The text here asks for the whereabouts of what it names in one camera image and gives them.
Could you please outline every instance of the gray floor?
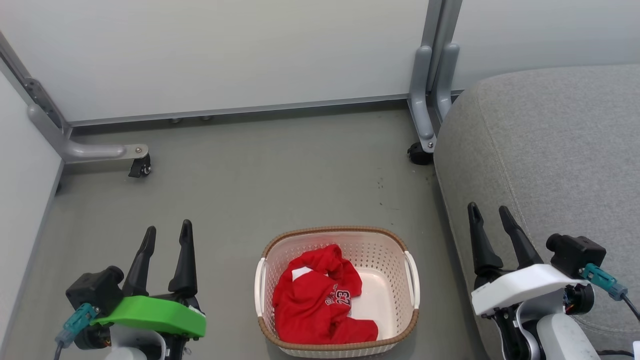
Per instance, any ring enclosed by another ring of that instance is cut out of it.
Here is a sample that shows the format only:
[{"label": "gray floor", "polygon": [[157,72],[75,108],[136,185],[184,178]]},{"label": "gray floor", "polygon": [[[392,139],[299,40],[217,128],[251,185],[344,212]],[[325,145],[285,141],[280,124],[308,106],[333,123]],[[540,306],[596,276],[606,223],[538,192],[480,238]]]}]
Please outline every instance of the gray floor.
[{"label": "gray floor", "polygon": [[[71,168],[34,255],[5,359],[48,359],[71,314],[64,291],[83,272],[125,272],[149,225],[157,227],[148,290],[166,293],[180,224],[193,222],[207,336],[185,359],[292,359],[257,325],[253,276],[276,235],[304,227],[372,225],[400,235],[418,264],[422,302],[413,334],[382,359],[480,359],[467,296],[433,166],[411,164],[415,141],[403,103],[281,111],[178,126],[112,127],[81,142],[144,142],[153,173],[129,163]],[[108,350],[62,360],[103,359]]]}]

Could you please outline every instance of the white wall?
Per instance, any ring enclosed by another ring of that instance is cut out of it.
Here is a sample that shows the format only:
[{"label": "white wall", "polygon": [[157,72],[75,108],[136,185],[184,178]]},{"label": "white wall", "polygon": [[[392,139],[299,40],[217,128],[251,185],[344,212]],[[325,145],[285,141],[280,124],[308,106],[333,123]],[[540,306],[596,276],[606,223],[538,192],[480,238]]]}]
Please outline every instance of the white wall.
[{"label": "white wall", "polygon": [[0,61],[0,349],[61,159],[27,118]]},{"label": "white wall", "polygon": [[406,95],[428,0],[0,0],[69,122]]},{"label": "white wall", "polygon": [[464,0],[452,88],[517,70],[640,63],[638,0]]}]

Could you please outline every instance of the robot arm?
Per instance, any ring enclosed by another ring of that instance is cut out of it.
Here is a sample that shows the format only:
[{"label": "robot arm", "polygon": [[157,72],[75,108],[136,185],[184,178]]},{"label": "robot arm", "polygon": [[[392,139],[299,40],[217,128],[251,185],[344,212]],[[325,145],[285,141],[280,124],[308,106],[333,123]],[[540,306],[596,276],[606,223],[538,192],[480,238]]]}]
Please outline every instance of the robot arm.
[{"label": "robot arm", "polygon": [[[569,315],[587,313],[593,307],[589,280],[614,299],[626,295],[615,279],[597,271],[605,249],[585,237],[554,234],[547,242],[547,248],[555,253],[552,264],[544,264],[509,209],[501,206],[500,219],[518,259],[517,270],[504,270],[483,229],[477,205],[472,202],[467,209],[477,275],[472,305],[476,315],[498,326],[504,359],[600,359]],[[585,271],[593,274],[587,276]]]},{"label": "robot arm", "polygon": [[205,335],[206,318],[198,293],[191,222],[180,232],[180,256],[170,293],[149,296],[147,275],[156,246],[150,226],[131,264],[122,289],[123,272],[110,266],[83,274],[66,291],[76,313],[56,337],[59,350],[71,342],[83,350],[111,347],[107,360],[180,360],[187,341]]}]

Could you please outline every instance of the caster wheel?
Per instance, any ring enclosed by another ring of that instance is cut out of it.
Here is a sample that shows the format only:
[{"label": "caster wheel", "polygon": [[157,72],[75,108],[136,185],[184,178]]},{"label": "caster wheel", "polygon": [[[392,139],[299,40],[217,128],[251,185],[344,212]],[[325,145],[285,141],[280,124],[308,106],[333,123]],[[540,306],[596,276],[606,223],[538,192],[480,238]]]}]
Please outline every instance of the caster wheel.
[{"label": "caster wheel", "polygon": [[151,156],[147,154],[144,158],[134,159],[129,171],[129,177],[146,177],[151,173]]},{"label": "caster wheel", "polygon": [[428,165],[433,162],[433,153],[422,150],[422,145],[417,142],[406,151],[409,160],[416,165]]}]

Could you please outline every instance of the printed number 23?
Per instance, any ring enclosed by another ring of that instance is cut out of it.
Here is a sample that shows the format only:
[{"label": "printed number 23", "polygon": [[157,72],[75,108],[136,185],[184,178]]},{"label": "printed number 23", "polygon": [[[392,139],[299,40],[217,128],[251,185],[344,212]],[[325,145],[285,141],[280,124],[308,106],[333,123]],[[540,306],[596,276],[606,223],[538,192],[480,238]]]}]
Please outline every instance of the printed number 23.
[{"label": "printed number 23", "polygon": [[335,301],[338,304],[351,306],[351,294],[346,290],[338,290],[335,293]]}]

